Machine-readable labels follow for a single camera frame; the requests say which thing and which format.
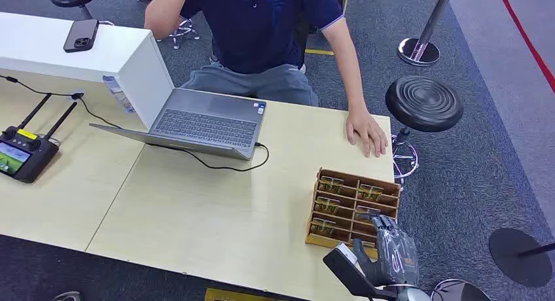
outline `wooden compartment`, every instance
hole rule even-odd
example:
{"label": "wooden compartment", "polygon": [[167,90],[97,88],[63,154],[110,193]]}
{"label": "wooden compartment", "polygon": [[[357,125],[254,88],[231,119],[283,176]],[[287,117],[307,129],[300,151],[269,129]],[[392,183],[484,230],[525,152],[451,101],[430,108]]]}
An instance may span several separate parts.
{"label": "wooden compartment", "polygon": [[[344,186],[337,193],[319,190],[319,180],[322,176],[344,180]],[[358,188],[360,185],[371,185],[382,188],[383,194],[379,199],[370,202],[359,198]],[[396,183],[375,180],[348,173],[337,172],[328,169],[320,169],[314,186],[312,208],[306,226],[305,243],[312,243],[324,247],[336,247],[339,243],[345,243],[352,247],[352,240],[361,239],[365,244],[365,251],[370,258],[376,258],[376,229],[371,222],[355,220],[355,209],[358,205],[380,210],[380,213],[397,219],[399,206],[400,186]],[[317,197],[328,198],[339,201],[337,209],[333,213],[322,213],[315,210]],[[335,229],[331,236],[315,234],[311,232],[312,219],[324,219],[335,222]]]}

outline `stanchion base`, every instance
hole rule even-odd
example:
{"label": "stanchion base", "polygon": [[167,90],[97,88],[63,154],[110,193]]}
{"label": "stanchion base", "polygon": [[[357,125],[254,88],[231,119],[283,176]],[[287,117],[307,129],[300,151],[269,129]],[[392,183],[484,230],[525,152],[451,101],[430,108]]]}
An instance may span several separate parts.
{"label": "stanchion base", "polygon": [[439,60],[439,49],[433,43],[428,43],[419,61],[411,59],[410,55],[414,51],[416,43],[418,43],[418,38],[407,38],[401,41],[397,54],[403,61],[419,67],[429,67]]}
{"label": "stanchion base", "polygon": [[540,245],[533,237],[517,229],[501,228],[490,235],[490,253],[497,267],[507,277],[527,287],[545,286],[553,273],[546,253],[517,256],[537,247]]}

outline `black phone case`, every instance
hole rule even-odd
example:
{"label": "black phone case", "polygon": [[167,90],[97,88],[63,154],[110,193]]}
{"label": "black phone case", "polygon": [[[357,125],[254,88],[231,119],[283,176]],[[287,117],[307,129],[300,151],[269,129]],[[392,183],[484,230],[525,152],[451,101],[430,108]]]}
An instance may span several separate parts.
{"label": "black phone case", "polygon": [[66,52],[91,49],[94,44],[97,29],[98,20],[80,20],[73,22],[69,34],[67,34],[63,49]]}

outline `wooden table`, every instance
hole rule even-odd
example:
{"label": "wooden table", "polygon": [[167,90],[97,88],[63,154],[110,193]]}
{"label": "wooden table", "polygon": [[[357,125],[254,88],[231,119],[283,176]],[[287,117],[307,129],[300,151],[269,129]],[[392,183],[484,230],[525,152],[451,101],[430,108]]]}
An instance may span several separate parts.
{"label": "wooden table", "polygon": [[[355,299],[322,262],[330,249],[304,243],[320,167],[393,180],[391,147],[364,158],[346,140],[345,117],[269,101],[259,142],[270,159],[247,173],[145,147],[87,251],[297,298]],[[389,136],[389,118],[376,120]],[[265,156],[257,149],[252,165]],[[201,157],[211,165],[251,165]]]}
{"label": "wooden table", "polygon": [[[39,90],[84,88],[93,112],[143,129],[102,84],[0,74]],[[0,90],[0,103],[10,104],[0,110],[6,124],[17,125],[41,99],[5,80]],[[52,97],[27,129],[46,132],[69,104]],[[259,142],[270,159],[237,173],[93,129],[88,123],[99,122],[79,105],[54,136],[63,142],[61,153],[35,184],[0,176],[0,233],[297,298],[356,299],[322,262],[330,249],[304,243],[320,167],[393,181],[391,147],[385,156],[364,158],[346,140],[345,117],[268,101]],[[375,118],[390,136],[389,118]],[[251,162],[199,156],[211,165],[246,168],[266,152],[257,149]]]}
{"label": "wooden table", "polygon": [[[93,113],[125,127],[144,128],[137,115],[122,113],[103,84],[4,69],[0,75],[45,92],[71,94],[81,88]],[[0,128],[19,125],[42,98],[0,79]],[[52,96],[26,130],[48,132],[70,104],[66,97]],[[88,126],[91,122],[102,123],[80,103],[53,136],[62,141],[60,152],[32,185],[0,174],[0,234],[86,249],[143,147],[99,132]]]}

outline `controller screen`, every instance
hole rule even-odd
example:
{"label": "controller screen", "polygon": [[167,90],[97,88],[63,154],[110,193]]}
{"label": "controller screen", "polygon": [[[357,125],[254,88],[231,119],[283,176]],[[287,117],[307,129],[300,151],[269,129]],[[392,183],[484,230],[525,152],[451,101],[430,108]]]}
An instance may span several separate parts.
{"label": "controller screen", "polygon": [[6,143],[0,143],[0,171],[15,175],[31,155]]}

